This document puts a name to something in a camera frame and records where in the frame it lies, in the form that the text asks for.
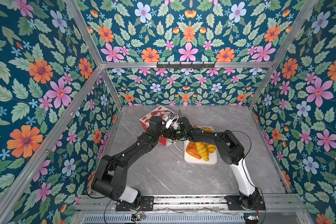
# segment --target small blue flower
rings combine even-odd
[[[232,28],[235,25],[235,23],[233,23],[233,21],[228,22],[228,27]]]
[[[308,69],[309,72],[312,72],[312,71],[314,70],[314,68],[315,68],[315,67],[313,67],[312,65],[310,65],[310,67],[307,68],[307,69]]]
[[[86,16],[87,16],[87,18],[86,18],[86,19],[89,19],[90,21],[92,21],[92,20],[93,20],[93,18],[92,18],[92,15],[91,15],[91,14],[86,14]]]
[[[66,36],[71,36],[72,35],[72,33],[70,32],[69,29],[65,29],[65,30],[66,30]]]
[[[45,3],[42,3],[42,6],[41,6],[45,11],[49,10],[48,6],[45,5]]]
[[[277,18],[277,19],[278,19],[280,16],[281,16],[281,12],[275,14],[275,18]]]
[[[317,15],[311,16],[311,22],[316,20]]]
[[[300,168],[300,169],[303,169],[304,166],[305,166],[305,164],[303,164],[303,163],[299,163],[299,168]]]
[[[178,18],[180,21],[183,21],[183,20],[185,20],[185,18],[184,18],[184,15],[182,14],[182,15],[179,15],[179,18]]]
[[[39,179],[40,183],[43,183],[45,181],[45,177],[43,175],[41,175],[41,178]]]
[[[311,37],[311,36],[312,36],[312,32],[313,32],[313,30],[311,29],[311,30],[306,34],[306,36],[307,36],[307,37]]]
[[[32,126],[33,123],[36,123],[36,121],[35,121],[35,117],[32,117],[32,118],[27,117],[27,119],[28,119],[29,121],[27,121],[26,124],[30,124],[30,126]]]
[[[202,14],[200,14],[200,15],[198,14],[198,15],[197,15],[197,18],[195,18],[195,20],[198,20],[198,22],[199,22],[201,19],[202,19]]]
[[[24,44],[24,48],[27,48],[28,50],[32,47],[32,46],[30,46],[30,42],[25,42],[25,41],[23,41],[23,44]]]
[[[32,27],[32,28],[36,29],[37,25],[36,25],[36,23],[34,22],[33,19],[27,20],[27,23],[29,24],[29,27]]]
[[[49,215],[46,217],[47,219],[51,219],[54,216],[54,211],[49,211]]]
[[[332,197],[334,197],[334,199],[336,199],[336,191],[334,191],[332,194],[331,194]]]
[[[150,21],[147,20],[147,23],[144,24],[144,25],[147,26],[148,28],[150,28],[150,27],[152,27],[152,22],[150,22]]]
[[[5,160],[6,157],[10,157],[9,152],[10,150],[5,151],[5,149],[2,149],[2,153],[0,153],[1,160]]]
[[[99,13],[99,16],[101,17],[101,19],[105,18],[105,14]]]
[[[61,176],[61,182],[65,181],[65,180],[66,180],[66,178],[67,178],[67,176],[66,176],[66,175],[62,175],[62,176]]]
[[[35,108],[37,106],[37,101],[35,101],[34,99],[32,99],[31,102],[29,102],[30,105],[32,105],[32,108]]]
[[[229,16],[230,13],[231,13],[230,8],[228,8],[228,10],[224,10],[224,15]]]
[[[21,55],[20,53],[20,49],[15,49],[15,47],[12,47],[13,51],[11,51],[13,54],[15,54],[15,56]]]
[[[293,13],[293,14],[290,14],[290,15],[287,17],[287,20],[290,21],[292,18],[294,18],[294,15],[295,15],[294,13]]]
[[[0,106],[0,116],[3,114],[6,115],[7,113],[5,111],[7,111],[7,109],[4,109],[2,106]]]
[[[302,65],[297,67],[297,71],[301,72],[302,71]]]
[[[54,168],[54,166],[52,166],[51,168],[49,168],[49,175],[54,174],[56,168]]]

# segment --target croissant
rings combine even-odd
[[[205,160],[209,161],[209,154],[208,154],[208,147],[203,142],[197,142],[195,143],[195,146],[197,147],[197,152],[199,155]]]
[[[197,152],[197,148],[195,146],[195,142],[189,142],[187,149],[186,149],[187,153],[191,156],[193,156],[194,158],[197,159],[201,159],[202,157],[199,155],[199,153]]]
[[[212,145],[212,144],[208,144],[208,143],[207,143],[207,147],[208,147],[208,153],[214,153],[215,150],[216,150],[215,145]]]

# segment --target yellow croissant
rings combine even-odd
[[[207,147],[208,147],[208,152],[209,152],[209,153],[214,153],[215,150],[216,150],[215,145],[207,144]]]
[[[197,147],[197,152],[199,155],[205,160],[209,161],[209,154],[208,154],[208,147],[203,142],[197,142],[195,143],[195,146]]]

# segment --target white tray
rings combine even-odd
[[[211,128],[214,131],[214,128],[210,126],[198,126],[198,128]],[[207,164],[207,165],[214,165],[218,162],[217,150],[214,153],[209,153],[209,161],[205,161],[202,159],[197,159],[187,153],[187,146],[189,144],[189,140],[184,141],[184,160],[190,164]]]

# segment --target marble surface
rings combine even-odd
[[[255,186],[263,193],[285,193],[271,153],[265,145],[255,120],[245,106],[166,106],[191,124],[212,126],[216,132],[227,129],[246,132],[252,140],[252,148],[245,158]],[[136,141],[144,132],[139,119],[156,106],[124,107],[117,132],[108,155],[117,154]],[[242,133],[234,133],[247,153],[249,139]],[[178,141],[179,149],[184,144]],[[215,165],[189,164],[184,161],[184,152],[172,144],[161,143],[138,159],[128,170],[127,184],[139,189],[142,194],[237,194],[239,187],[232,169],[218,155]]]

